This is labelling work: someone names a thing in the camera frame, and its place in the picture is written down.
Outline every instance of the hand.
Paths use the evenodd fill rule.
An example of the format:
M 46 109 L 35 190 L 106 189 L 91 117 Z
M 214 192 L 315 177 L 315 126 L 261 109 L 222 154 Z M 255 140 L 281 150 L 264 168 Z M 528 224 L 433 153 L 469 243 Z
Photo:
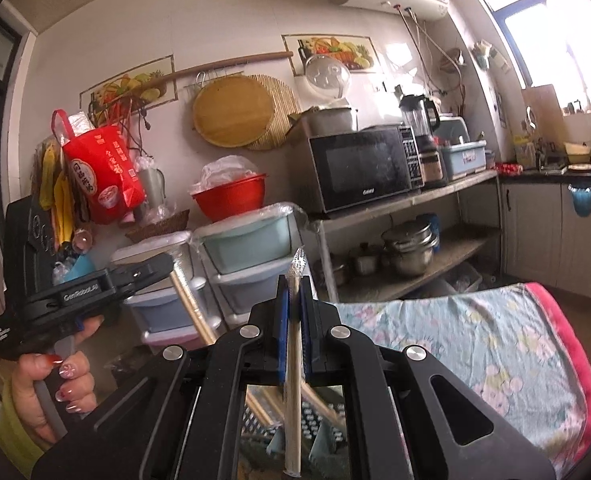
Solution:
M 84 329 L 75 336 L 76 345 L 92 336 L 99 329 L 103 319 L 102 316 L 86 319 Z M 93 394 L 95 383 L 90 374 L 89 361 L 82 352 L 76 352 L 64 362 L 57 355 L 21 355 L 11 378 L 13 404 L 25 428 L 50 444 L 56 442 L 56 434 L 47 423 L 33 382 L 45 379 L 55 365 L 60 365 L 60 376 L 66 379 L 56 392 L 56 400 L 67 402 L 68 412 L 87 413 L 97 406 Z

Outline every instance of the hanging cable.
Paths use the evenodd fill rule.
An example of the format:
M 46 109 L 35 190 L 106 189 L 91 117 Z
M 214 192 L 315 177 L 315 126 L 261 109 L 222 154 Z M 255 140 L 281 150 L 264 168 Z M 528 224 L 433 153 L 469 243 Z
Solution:
M 464 99 L 466 97 L 466 90 L 464 89 L 464 85 L 462 83 L 463 79 L 462 79 L 462 72 L 460 71 L 460 67 L 458 67 L 457 63 L 455 61 L 453 61 L 453 59 L 451 59 L 449 56 L 447 56 L 447 53 L 442 50 L 442 48 L 435 42 L 433 41 L 433 38 L 431 38 L 431 36 L 429 36 L 429 33 L 426 32 L 426 30 L 422 30 L 422 28 L 419 26 L 418 20 L 415 18 L 414 14 L 411 12 L 411 9 L 405 9 L 406 12 L 409 14 L 409 16 L 412 18 L 413 22 L 416 24 L 416 26 L 418 27 L 418 31 L 422 31 L 422 33 L 426 36 L 426 38 L 428 38 L 431 43 L 434 44 L 434 46 L 445 56 L 447 57 L 447 59 L 453 64 L 453 66 L 455 67 L 458 77 L 459 77 L 459 83 L 458 85 L 454 86 L 451 89 L 448 90 L 443 90 L 440 88 L 439 85 L 435 84 L 435 81 L 433 80 L 433 78 L 431 77 L 431 73 L 429 73 L 429 71 L 427 70 L 427 66 L 424 62 L 424 58 L 422 56 L 422 52 L 419 49 L 419 45 L 418 42 L 416 41 L 416 39 L 413 36 L 413 33 L 411 32 L 411 27 L 409 26 L 409 23 L 407 22 L 406 18 L 404 17 L 404 14 L 402 13 L 402 10 L 400 10 L 400 6 L 399 5 L 395 5 L 393 6 L 393 8 L 395 10 L 398 11 L 398 14 L 400 14 L 400 17 L 402 18 L 402 21 L 404 22 L 404 26 L 407 29 L 407 32 L 409 32 L 409 36 L 411 37 L 411 40 L 413 41 L 413 44 L 415 45 L 416 50 L 418 51 L 418 55 L 419 55 L 419 60 L 422 64 L 422 67 L 424 69 L 424 72 L 427 74 L 427 77 L 429 79 L 429 82 L 431 82 L 431 84 L 433 84 L 433 86 L 442 94 L 442 95 L 446 95 L 449 92 L 452 92 L 455 89 L 459 89 L 460 90 L 460 97 L 462 99 L 462 104 L 458 107 L 458 115 L 462 116 L 464 115 Z
M 429 82 L 430 82 L 430 83 L 431 83 L 431 84 L 432 84 L 432 85 L 433 85 L 433 86 L 434 86 L 434 87 L 435 87 L 435 88 L 436 88 L 436 89 L 437 89 L 437 90 L 438 90 L 440 93 L 445 93 L 445 91 L 444 91 L 444 90 L 442 90 L 442 89 L 440 88 L 440 86 L 439 86 L 439 85 L 435 84 L 435 81 L 434 81 L 434 80 L 431 78 L 431 76 L 430 76 L 430 75 L 428 75 L 428 72 L 429 72 L 429 71 L 427 70 L 427 66 L 426 66 L 426 65 L 425 65 L 425 63 L 424 63 L 424 58 L 422 57 L 422 53 L 421 53 L 421 52 L 420 52 L 420 50 L 419 50 L 418 43 L 416 42 L 415 38 L 413 37 L 413 33 L 411 32 L 411 28 L 409 27 L 409 23 L 407 23 L 407 20 L 406 20 L 406 18 L 404 17 L 404 14 L 403 14 L 403 13 L 402 13 L 402 11 L 400 10 L 400 6 L 399 6 L 399 5 L 396 5 L 396 6 L 393 6 L 393 8 L 394 8 L 395 10 L 397 10 L 397 11 L 398 11 L 398 14 L 400 14 L 400 17 L 402 18 L 402 21 L 404 22 L 404 26 L 407 28 L 407 31 L 409 32 L 409 36 L 411 37 L 411 40 L 413 41 L 413 44 L 415 45 L 415 48 L 416 48 L 416 50 L 418 51 L 418 54 L 419 54 L 419 60 L 420 60 L 420 62 L 421 62 L 421 64 L 422 64 L 422 68 L 423 68 L 423 70 L 424 70 L 424 73 L 425 73 L 425 74 L 427 74 L 427 76 L 428 76 L 428 78 L 429 78 Z
M 418 24 L 418 20 L 416 19 L 416 16 L 410 10 L 408 12 L 409 12 L 409 15 L 412 18 L 412 20 L 416 23 L 416 25 L 418 25 L 418 28 L 419 28 L 419 24 Z M 459 77 L 459 83 L 456 88 L 460 89 L 460 97 L 462 98 L 462 105 L 459 108 L 458 115 L 460 115 L 460 117 L 461 117 L 464 115 L 464 99 L 466 97 L 466 89 L 465 89 L 464 84 L 462 82 L 462 72 L 460 70 L 460 67 L 453 59 L 451 59 L 451 57 L 444 50 L 442 50 L 442 48 L 435 41 L 433 41 L 433 38 L 431 38 L 431 36 L 429 36 L 429 33 L 426 30 L 422 30 L 422 33 L 424 33 L 425 37 L 428 38 L 428 40 L 434 44 L 435 48 L 437 48 L 440 51 L 440 53 L 449 60 L 449 62 L 455 67 L 455 70 L 457 71 L 457 74 Z
M 429 75 L 433 75 L 433 53 L 431 52 L 431 47 L 429 46 L 429 40 L 427 39 L 427 22 L 425 21 L 422 25 L 422 33 L 424 33 L 424 44 L 427 46 L 427 52 L 429 53 Z

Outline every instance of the yellow sleeve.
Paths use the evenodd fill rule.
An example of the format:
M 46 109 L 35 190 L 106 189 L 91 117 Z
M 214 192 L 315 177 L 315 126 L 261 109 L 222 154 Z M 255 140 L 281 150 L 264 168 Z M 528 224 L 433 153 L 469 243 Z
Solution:
M 18 418 L 10 381 L 4 384 L 0 406 L 0 448 L 26 478 L 31 477 L 33 466 L 43 454 Z

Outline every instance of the red plastic bag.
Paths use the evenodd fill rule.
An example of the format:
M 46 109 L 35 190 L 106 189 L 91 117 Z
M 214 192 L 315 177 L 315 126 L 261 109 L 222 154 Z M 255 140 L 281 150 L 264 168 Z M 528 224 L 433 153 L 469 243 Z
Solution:
M 144 189 L 117 126 L 76 136 L 64 110 L 55 110 L 51 130 L 78 184 L 87 195 L 92 220 L 109 224 L 144 201 Z

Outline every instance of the microwave oven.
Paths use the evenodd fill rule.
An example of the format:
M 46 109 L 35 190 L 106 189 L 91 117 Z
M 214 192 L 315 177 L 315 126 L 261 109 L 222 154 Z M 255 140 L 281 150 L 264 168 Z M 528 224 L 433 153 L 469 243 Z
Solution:
M 326 214 L 419 189 L 418 148 L 408 126 L 393 124 L 326 136 L 288 136 L 296 202 Z

